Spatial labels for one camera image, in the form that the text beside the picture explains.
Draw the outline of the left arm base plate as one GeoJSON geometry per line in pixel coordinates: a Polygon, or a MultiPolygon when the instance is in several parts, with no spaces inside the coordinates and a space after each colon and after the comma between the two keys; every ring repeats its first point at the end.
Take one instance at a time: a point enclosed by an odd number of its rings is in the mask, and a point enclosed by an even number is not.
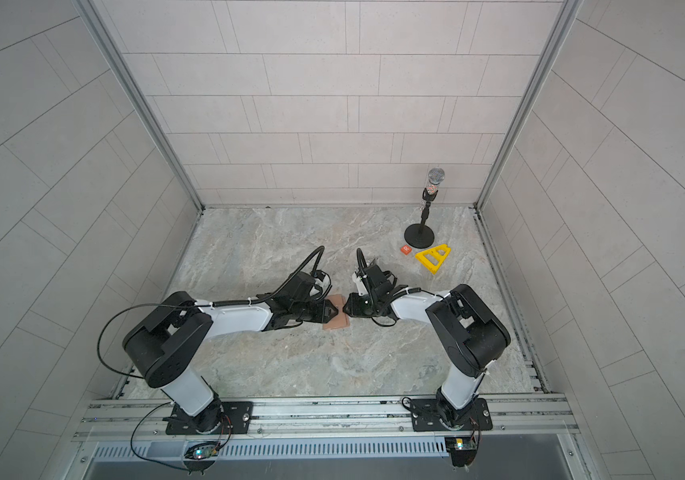
{"type": "Polygon", "coordinates": [[[254,404],[248,401],[214,401],[196,416],[174,405],[172,413],[162,418],[168,435],[246,434],[250,428],[254,404]]]}

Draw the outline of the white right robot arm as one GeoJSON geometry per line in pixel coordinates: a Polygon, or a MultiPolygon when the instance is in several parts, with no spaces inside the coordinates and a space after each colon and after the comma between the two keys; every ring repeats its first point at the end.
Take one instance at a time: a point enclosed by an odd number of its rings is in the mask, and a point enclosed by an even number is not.
{"type": "Polygon", "coordinates": [[[474,404],[488,365],[510,346],[507,328],[466,284],[431,293],[399,285],[391,272],[375,264],[358,268],[352,280],[356,292],[343,308],[348,316],[414,320],[433,328],[450,361],[436,394],[437,408],[446,423],[457,423],[474,404]]]}

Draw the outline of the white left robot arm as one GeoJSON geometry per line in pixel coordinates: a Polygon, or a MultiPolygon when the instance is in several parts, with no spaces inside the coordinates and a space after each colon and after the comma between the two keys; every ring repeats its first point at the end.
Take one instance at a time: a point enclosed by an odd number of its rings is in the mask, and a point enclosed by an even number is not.
{"type": "Polygon", "coordinates": [[[216,392],[190,366],[204,341],[302,323],[326,324],[338,315],[338,308],[326,299],[330,287],[330,276],[316,271],[296,273],[278,291],[246,301],[204,304],[176,292],[126,334],[122,347],[148,386],[162,390],[194,418],[216,402],[216,392]]]}

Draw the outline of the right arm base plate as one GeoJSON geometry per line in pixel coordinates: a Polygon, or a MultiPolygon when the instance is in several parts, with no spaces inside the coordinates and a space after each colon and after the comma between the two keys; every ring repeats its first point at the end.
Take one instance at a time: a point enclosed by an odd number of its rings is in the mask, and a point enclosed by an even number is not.
{"type": "Polygon", "coordinates": [[[415,432],[484,432],[493,429],[490,410],[481,397],[476,397],[460,410],[436,398],[402,397],[401,406],[410,413],[415,432]]]}

